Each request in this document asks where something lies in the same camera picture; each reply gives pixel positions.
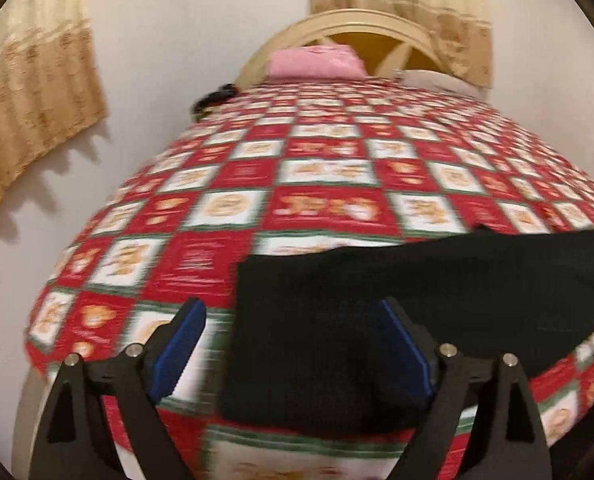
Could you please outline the beige curtain left wall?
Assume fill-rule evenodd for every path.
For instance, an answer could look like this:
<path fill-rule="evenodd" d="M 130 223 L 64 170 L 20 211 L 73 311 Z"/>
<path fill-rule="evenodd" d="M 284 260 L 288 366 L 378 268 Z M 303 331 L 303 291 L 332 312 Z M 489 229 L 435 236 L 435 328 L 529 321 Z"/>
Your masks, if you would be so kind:
<path fill-rule="evenodd" d="M 0 10 L 0 203 L 37 159 L 107 115 L 88 0 Z"/>

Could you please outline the dark bag beside bed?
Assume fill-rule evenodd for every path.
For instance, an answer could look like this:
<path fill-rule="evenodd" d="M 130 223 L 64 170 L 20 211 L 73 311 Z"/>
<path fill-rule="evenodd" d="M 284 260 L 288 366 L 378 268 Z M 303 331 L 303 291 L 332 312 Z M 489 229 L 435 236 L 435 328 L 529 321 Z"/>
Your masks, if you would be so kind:
<path fill-rule="evenodd" d="M 216 91 L 210 92 L 196 101 L 192 108 L 194 122 L 201 122 L 209 116 L 216 107 L 221 106 L 228 100 L 234 99 L 239 94 L 239 88 L 235 84 L 224 84 Z"/>

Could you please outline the black pants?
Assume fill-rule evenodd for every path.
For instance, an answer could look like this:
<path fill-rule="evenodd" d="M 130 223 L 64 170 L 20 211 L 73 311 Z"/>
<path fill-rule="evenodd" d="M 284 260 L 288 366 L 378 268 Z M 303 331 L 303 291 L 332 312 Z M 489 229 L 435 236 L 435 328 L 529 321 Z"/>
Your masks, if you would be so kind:
<path fill-rule="evenodd" d="M 389 247 L 251 256 L 237 267 L 222 418 L 387 434 L 434 396 L 434 349 L 518 357 L 529 377 L 594 332 L 594 231 L 489 230 Z"/>

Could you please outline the striped pillow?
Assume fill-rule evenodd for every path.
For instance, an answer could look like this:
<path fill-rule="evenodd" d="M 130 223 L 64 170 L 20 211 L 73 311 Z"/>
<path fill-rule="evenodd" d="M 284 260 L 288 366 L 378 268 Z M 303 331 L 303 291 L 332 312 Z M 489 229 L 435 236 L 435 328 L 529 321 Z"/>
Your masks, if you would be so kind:
<path fill-rule="evenodd" d="M 434 70 L 397 70 L 396 79 L 404 86 L 440 92 L 452 92 L 484 100 L 487 90 L 469 84 L 457 77 Z"/>

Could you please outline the red teddy bear bedspread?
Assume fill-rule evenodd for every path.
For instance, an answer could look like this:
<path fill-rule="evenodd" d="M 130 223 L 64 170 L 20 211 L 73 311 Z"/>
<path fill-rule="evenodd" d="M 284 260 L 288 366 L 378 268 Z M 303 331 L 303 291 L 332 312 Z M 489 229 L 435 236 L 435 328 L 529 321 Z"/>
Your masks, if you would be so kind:
<path fill-rule="evenodd" d="M 130 178 L 62 254 L 32 312 L 30 362 L 114 356 L 190 296 L 205 334 L 160 415 L 213 479 L 382 479 L 404 431 L 333 440 L 226 422 L 213 408 L 236 263 L 464 233 L 594 229 L 594 181 L 516 122 L 388 79 L 261 84 Z"/>

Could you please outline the cream wooden headboard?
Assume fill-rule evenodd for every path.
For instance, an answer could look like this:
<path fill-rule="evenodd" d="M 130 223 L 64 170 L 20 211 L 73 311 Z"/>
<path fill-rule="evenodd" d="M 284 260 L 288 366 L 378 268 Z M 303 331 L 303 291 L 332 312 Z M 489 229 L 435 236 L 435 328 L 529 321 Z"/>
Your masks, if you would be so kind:
<path fill-rule="evenodd" d="M 401 70 L 456 73 L 439 55 L 437 41 L 425 27 L 385 12 L 344 9 L 313 14 L 272 36 L 244 64 L 235 86 L 244 90 L 265 80 L 276 51 L 339 44 L 352 47 L 372 77 L 393 78 Z"/>

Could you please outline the pink folded blanket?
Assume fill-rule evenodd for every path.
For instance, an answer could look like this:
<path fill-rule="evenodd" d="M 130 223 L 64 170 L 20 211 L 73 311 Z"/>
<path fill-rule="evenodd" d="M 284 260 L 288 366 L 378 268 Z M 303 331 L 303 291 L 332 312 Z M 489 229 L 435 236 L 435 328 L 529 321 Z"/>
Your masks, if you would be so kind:
<path fill-rule="evenodd" d="M 361 58 L 345 44 L 308 46 L 273 52 L 268 77 L 277 80 L 359 80 L 367 78 Z"/>

